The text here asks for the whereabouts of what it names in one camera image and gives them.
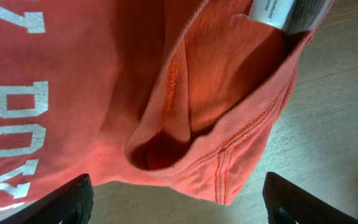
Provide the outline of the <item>red orange t-shirt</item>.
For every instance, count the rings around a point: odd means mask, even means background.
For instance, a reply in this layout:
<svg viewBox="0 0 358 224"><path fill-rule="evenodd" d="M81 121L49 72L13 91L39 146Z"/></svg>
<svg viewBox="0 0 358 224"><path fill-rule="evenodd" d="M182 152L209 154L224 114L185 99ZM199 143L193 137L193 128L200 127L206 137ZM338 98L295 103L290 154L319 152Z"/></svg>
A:
<svg viewBox="0 0 358 224"><path fill-rule="evenodd" d="M0 213L82 173L231 204L330 7L0 0Z"/></svg>

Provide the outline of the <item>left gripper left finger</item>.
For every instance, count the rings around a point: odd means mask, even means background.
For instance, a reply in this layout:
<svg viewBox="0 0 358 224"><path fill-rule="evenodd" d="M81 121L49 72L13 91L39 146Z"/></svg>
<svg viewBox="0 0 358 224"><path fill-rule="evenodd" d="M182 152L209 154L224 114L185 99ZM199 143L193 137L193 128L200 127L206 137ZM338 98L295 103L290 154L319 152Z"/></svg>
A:
<svg viewBox="0 0 358 224"><path fill-rule="evenodd" d="M81 174L0 224L88 224L93 197L90 176Z"/></svg>

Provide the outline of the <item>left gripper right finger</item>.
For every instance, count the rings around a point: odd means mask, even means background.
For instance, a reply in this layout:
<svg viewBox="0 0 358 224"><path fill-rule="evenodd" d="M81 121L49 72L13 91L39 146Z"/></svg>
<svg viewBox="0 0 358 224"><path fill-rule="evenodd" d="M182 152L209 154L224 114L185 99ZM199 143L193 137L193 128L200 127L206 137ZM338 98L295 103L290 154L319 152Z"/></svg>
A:
<svg viewBox="0 0 358 224"><path fill-rule="evenodd" d="M269 224L358 224L357 219L274 172L265 176L263 197Z"/></svg>

